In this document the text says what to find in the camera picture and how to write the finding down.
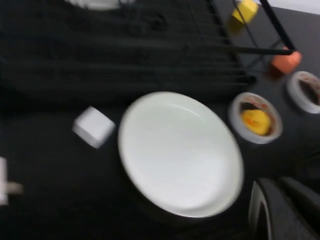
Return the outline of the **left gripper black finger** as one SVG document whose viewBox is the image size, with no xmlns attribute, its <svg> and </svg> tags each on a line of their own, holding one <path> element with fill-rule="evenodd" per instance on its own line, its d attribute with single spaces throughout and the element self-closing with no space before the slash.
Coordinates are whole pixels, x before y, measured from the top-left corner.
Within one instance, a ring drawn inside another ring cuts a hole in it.
<svg viewBox="0 0 320 240">
<path fill-rule="evenodd" d="M 320 195 L 290 177 L 260 178 L 252 186 L 248 226 L 254 240 L 318 240 Z"/>
</svg>

